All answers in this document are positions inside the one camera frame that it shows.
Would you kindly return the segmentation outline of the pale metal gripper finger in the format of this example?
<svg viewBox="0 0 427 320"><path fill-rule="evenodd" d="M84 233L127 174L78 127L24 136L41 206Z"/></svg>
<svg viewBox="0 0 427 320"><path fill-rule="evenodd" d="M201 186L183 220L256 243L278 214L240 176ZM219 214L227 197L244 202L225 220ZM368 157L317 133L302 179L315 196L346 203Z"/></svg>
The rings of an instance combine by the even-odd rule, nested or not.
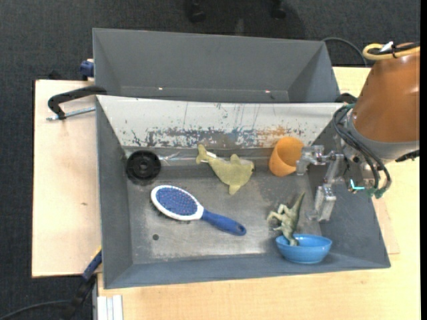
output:
<svg viewBox="0 0 427 320"><path fill-rule="evenodd" d="M306 217L312 221L329 221L335 204L332 185L325 183L317 187L314 208L306 213Z"/></svg>
<svg viewBox="0 0 427 320"><path fill-rule="evenodd" d="M325 165L335 159L335 152L324 153L323 145L302 147L300 158L296 161L296 174L303 175L309 165Z"/></svg>

